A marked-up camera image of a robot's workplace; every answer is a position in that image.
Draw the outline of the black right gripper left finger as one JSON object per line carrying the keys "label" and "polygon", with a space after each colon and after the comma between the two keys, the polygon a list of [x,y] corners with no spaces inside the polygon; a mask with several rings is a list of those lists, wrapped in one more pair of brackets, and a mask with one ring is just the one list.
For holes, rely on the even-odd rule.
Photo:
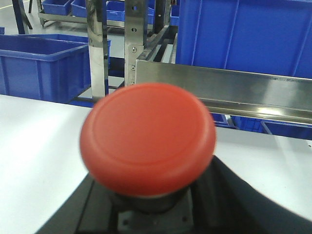
{"label": "black right gripper left finger", "polygon": [[108,190],[87,175],[36,233],[116,234],[117,213]]}

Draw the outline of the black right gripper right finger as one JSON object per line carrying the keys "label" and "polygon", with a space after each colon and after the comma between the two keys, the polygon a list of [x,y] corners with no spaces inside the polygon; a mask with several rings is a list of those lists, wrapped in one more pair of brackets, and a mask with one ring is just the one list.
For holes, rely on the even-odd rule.
{"label": "black right gripper right finger", "polygon": [[214,157],[191,186],[198,234],[310,234],[311,221],[256,191]]}

